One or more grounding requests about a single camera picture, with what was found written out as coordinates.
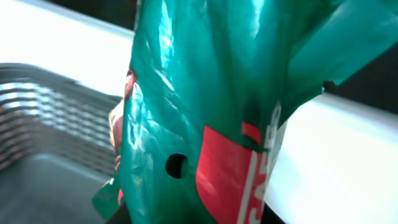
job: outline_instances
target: plastic bag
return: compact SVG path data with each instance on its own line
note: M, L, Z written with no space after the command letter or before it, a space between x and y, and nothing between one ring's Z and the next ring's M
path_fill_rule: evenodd
M398 40L395 9L144 0L121 146L132 222L259 223L277 128L324 80L345 79Z

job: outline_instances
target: shiny plastic surface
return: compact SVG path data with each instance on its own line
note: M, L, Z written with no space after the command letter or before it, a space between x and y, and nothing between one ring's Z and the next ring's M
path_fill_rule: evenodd
M259 223L277 128L397 42L396 9L144 0L121 144L132 222Z

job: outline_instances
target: hole in bag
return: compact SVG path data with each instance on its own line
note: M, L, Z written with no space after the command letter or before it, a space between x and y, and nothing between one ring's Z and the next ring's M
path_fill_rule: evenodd
M166 161L166 172L176 178L181 179L186 176L188 171L188 158L183 154L176 153L169 156Z

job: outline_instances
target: gray basket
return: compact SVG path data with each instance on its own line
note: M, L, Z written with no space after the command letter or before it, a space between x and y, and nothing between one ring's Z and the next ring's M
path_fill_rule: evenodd
M0 64L0 223L103 223L91 199L113 174L108 113L120 99Z

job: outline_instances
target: white surface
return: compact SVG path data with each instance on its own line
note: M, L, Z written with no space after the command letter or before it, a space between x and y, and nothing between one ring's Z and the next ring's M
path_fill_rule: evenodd
M73 20L21 1L0 0L0 63L36 65L122 96L133 34L111 33L103 29L105 22L96 27L89 20Z
M0 0L0 63L123 95L132 33L106 26ZM288 223L398 223L397 117L330 96L303 105L289 119L266 201Z
M398 117L330 95L303 105L265 199L287 223L398 223Z

